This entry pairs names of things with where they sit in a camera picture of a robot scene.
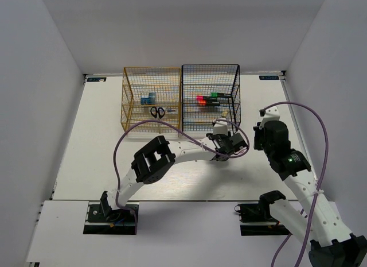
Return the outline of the pink highlighter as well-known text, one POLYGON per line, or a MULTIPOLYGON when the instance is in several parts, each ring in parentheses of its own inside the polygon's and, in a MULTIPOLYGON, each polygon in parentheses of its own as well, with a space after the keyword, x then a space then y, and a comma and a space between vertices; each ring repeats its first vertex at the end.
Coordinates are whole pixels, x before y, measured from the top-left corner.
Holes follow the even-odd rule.
POLYGON ((208 102, 216 102, 217 98, 214 98, 212 96, 197 96, 196 97, 197 101, 208 101, 208 102))

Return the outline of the green highlighter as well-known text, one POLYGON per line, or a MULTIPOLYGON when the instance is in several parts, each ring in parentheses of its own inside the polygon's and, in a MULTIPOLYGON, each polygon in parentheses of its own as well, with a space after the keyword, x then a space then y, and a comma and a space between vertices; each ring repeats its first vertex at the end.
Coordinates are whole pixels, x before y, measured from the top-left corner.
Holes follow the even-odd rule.
POLYGON ((214 98, 231 98, 231 94, 220 93, 220 92, 212 92, 211 96, 214 98))

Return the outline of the black handled scissors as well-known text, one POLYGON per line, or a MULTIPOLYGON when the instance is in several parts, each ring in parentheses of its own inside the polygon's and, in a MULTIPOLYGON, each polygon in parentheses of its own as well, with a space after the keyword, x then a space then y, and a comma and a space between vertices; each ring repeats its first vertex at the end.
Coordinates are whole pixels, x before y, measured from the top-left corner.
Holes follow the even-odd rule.
POLYGON ((163 107, 153 106, 150 109, 150 114, 154 119, 161 120, 165 116, 165 109, 163 107))

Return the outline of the blue tape dispenser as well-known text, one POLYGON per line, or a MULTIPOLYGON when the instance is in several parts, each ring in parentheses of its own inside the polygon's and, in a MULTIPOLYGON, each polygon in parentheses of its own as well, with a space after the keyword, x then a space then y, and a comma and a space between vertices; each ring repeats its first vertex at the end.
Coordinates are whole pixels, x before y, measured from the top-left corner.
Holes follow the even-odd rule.
POLYGON ((156 93, 149 92, 148 96, 141 96, 141 105, 155 105, 156 104, 156 93))

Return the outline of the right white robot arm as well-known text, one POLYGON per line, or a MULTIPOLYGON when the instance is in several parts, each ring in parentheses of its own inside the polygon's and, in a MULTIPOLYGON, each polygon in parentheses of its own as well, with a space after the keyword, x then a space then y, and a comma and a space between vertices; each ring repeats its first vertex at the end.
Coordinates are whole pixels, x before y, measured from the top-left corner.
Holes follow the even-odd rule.
POLYGON ((260 196, 259 213, 274 218, 300 242, 312 266, 361 266, 366 256, 366 238, 356 236, 333 209, 302 152, 291 148, 288 128, 282 121, 258 122, 254 148, 262 150, 270 166, 292 191, 306 217, 295 210, 280 191, 260 196))

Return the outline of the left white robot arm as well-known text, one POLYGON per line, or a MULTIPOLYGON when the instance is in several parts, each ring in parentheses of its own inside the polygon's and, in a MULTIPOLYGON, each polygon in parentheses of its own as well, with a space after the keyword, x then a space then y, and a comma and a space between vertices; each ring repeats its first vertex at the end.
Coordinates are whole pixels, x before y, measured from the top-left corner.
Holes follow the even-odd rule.
POLYGON ((183 162, 226 161, 240 157, 248 150, 248 139, 236 133, 209 134, 201 140, 168 141, 157 136, 134 154, 134 159, 125 176, 120 176, 114 151, 113 163, 117 177, 117 189, 114 194, 103 192, 100 198, 101 213, 107 221, 120 217, 121 211, 127 211, 126 203, 144 185, 158 182, 169 169, 183 162))

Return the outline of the right table label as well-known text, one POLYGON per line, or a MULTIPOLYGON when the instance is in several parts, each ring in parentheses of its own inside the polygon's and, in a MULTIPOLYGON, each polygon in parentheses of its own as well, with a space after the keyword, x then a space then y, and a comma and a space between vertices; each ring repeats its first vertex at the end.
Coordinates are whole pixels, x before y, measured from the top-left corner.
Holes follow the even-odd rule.
POLYGON ((260 80, 279 80, 278 75, 259 75, 260 80))

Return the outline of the table label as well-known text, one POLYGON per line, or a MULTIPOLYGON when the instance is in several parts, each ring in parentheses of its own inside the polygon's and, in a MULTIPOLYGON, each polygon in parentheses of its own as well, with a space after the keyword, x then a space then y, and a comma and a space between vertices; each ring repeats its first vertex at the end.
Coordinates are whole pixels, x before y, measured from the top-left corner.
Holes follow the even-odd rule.
POLYGON ((259 75, 260 80, 279 80, 278 75, 259 75))
POLYGON ((107 80, 106 77, 88 77, 87 82, 105 82, 107 80))

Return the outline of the left table label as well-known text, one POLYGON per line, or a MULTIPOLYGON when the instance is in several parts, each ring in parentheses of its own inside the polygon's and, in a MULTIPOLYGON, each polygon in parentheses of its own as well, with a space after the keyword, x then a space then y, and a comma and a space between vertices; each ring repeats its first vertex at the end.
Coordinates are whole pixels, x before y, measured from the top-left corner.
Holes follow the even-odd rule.
POLYGON ((106 77, 88 77, 87 82, 105 82, 107 80, 106 77))

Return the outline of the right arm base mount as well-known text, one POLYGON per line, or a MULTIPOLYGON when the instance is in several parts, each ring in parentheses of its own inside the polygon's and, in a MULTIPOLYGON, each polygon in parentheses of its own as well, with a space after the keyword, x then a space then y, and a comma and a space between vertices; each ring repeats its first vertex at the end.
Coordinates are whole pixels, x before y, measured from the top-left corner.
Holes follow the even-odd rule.
POLYGON ((290 233, 278 220, 265 217, 258 204, 237 204, 234 211, 239 216, 241 236, 281 236, 290 233))

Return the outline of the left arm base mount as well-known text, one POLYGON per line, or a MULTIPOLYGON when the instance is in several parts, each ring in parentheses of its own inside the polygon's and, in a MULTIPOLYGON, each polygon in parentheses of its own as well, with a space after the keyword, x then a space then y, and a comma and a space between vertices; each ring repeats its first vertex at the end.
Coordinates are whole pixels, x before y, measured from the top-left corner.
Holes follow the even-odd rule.
POLYGON ((135 218, 130 210, 113 211, 105 217, 100 203, 88 205, 84 235, 136 235, 136 232, 135 218))

